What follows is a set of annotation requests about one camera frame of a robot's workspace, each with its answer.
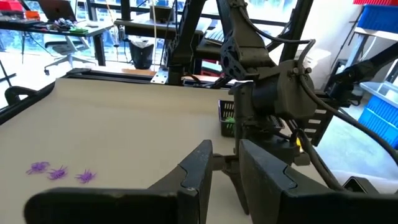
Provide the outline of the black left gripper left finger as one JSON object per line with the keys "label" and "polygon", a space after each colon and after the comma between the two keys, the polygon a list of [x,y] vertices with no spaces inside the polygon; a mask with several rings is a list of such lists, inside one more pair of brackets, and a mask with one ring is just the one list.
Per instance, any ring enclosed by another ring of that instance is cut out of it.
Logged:
{"label": "black left gripper left finger", "polygon": [[211,191],[212,169],[212,142],[204,140],[173,170],[149,188],[177,194],[175,223],[205,224]]}

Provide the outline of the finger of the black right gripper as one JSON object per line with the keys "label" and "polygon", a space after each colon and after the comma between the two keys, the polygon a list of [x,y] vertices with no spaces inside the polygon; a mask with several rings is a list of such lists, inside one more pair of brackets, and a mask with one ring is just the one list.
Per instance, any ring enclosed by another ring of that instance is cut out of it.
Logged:
{"label": "finger of the black right gripper", "polygon": [[239,164],[237,155],[213,154],[213,170],[233,170]]}
{"label": "finger of the black right gripper", "polygon": [[234,185],[234,188],[236,190],[239,202],[243,208],[244,213],[246,215],[249,215],[249,207],[243,189],[239,162],[238,161],[227,162],[225,167],[223,168],[223,173],[230,178],[232,184]]}

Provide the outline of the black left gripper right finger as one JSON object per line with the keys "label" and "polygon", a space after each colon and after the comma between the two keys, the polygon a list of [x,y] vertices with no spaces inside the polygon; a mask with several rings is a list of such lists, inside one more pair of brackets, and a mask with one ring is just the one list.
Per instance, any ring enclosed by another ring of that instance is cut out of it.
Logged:
{"label": "black left gripper right finger", "polygon": [[240,141],[244,193],[253,223],[323,223],[327,188],[249,140]]}

